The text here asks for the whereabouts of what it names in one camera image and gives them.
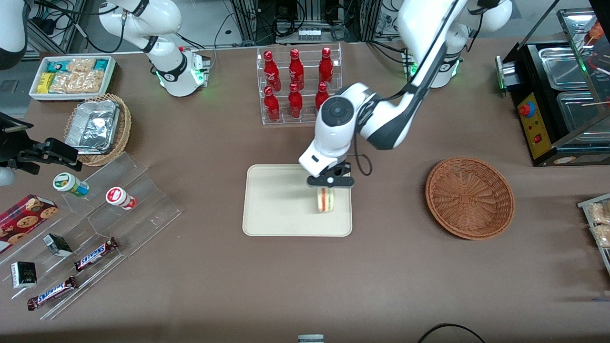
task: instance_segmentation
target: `cookie box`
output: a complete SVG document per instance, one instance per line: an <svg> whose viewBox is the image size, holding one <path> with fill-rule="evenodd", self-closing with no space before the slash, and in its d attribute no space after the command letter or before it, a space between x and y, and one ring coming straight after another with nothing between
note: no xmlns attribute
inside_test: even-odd
<svg viewBox="0 0 610 343"><path fill-rule="evenodd" d="M40 79L43 77L48 71L49 65L52 63L57 63L61 61L71 60L73 58L85 58L85 59L97 59L97 60L107 60L108 63L106 65L106 69L104 71L104 78L102 79L102 84L99 88L98 93L70 93L70 94L58 94L58 93L38 93L38 84L40 83ZM78 101L89 99L94 96L106 94L108 90L108 86L110 85L110 80L112 78L112 73L115 68L115 59L108 55L73 55L73 56L51 56L45 57L40 61L40 66L38 67L38 71L36 72L36 77L34 77L34 81L32 83L32 87L30 87L30 97L32 99L38 101Z"/></svg>
<svg viewBox="0 0 610 343"><path fill-rule="evenodd" d="M0 214L0 254L55 215L58 210L53 201L30 194Z"/></svg>

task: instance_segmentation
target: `brown table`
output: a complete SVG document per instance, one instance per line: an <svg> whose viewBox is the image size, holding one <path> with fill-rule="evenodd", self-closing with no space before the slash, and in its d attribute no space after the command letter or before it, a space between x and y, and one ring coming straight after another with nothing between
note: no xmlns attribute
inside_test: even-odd
<svg viewBox="0 0 610 343"><path fill-rule="evenodd" d="M2 342L415 342L456 322L488 342L610 339L610 278L576 207L607 193L608 167L534 168L509 98L496 91L493 58L514 39L477 41L459 74L431 91L404 143L374 151L355 175L353 232L345 238L261 238L242 232L246 171L295 164L311 127L263 127L255 49L220 51L210 86L173 98L143 54L117 55L114 92L131 109L128 152L184 213L52 321L11 301L0 285ZM401 68L364 44L343 45L344 84L381 95L404 84ZM61 137L74 104L30 105L30 136ZM512 225L487 241L459 239L427 210L423 188L438 161L472 156L494 165L516 199ZM22 195L58 199L44 165L3 188L0 208ZM85 178L94 168L84 168ZM428 342L474 342L443 329Z"/></svg>

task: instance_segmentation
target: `clear acrylic bottle rack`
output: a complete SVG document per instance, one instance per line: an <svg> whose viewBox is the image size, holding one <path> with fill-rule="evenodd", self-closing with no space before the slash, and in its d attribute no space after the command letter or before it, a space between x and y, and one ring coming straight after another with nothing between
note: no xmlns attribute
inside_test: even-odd
<svg viewBox="0 0 610 343"><path fill-rule="evenodd" d="M33 311L40 319L53 319L72 302L84 294L119 263L134 254L147 241L172 222L181 211L168 196L161 192L142 167L127 153L103 166L85 180L90 185L89 193L81 198L64 194L68 203L67 215L19 247L8 258L0 262L3 282L11 282L10 264L16 261L34 262L38 283L29 289L15 289L13 299L23 302L27 311L27 300L75 275L79 287L66 296L53 299ZM119 186L138 200L137 206L126 211L106 202L106 191ZM62 236L74 251L62 258L51 254L43 237L49 233ZM119 247L104 255L97 263L77 273L74 262L114 237Z"/></svg>
<svg viewBox="0 0 610 343"><path fill-rule="evenodd" d="M342 87L341 46L339 44L272 46L257 49L256 74L259 83L260 114L264 125L315 123L318 114L315 109L315 94L318 92L318 84L320 83L318 66L322 59L322 48L325 46L331 49L332 83L328 85L327 91L328 95L332 96ZM290 50L295 48L299 50L305 78L305 88L301 91L303 96L303 112L299 119L292 118L290 115L290 104L288 103L288 94L290 93L290 73L288 70L290 66ZM282 82L282 89L274 93L279 101L279 121L276 122L269 120L264 103L264 88L267 85L267 81L265 79L265 59L263 58L263 53L267 50L273 53L273 60L278 65L279 79Z"/></svg>

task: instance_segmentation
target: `yellow control panel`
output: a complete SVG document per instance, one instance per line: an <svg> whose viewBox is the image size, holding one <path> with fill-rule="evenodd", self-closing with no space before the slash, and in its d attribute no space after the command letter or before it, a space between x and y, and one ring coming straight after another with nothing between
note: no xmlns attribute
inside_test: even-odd
<svg viewBox="0 0 610 343"><path fill-rule="evenodd" d="M548 138L547 129L542 121L538 103L534 93L528 95L519 106L517 106L521 125L527 137L529 150L532 156L537 159L547 151L551 150L551 140Z"/></svg>

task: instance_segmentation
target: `small black box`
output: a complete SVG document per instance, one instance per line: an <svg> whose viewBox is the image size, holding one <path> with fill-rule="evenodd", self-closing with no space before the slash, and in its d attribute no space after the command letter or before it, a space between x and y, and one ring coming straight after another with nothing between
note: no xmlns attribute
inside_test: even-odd
<svg viewBox="0 0 610 343"><path fill-rule="evenodd" d="M36 266L33 262L15 262L10 265L13 288L36 286Z"/></svg>
<svg viewBox="0 0 610 343"><path fill-rule="evenodd" d="M55 256L68 257L72 254L72 249L70 249L70 246L62 236L50 233L46 235L43 240L51 253Z"/></svg>

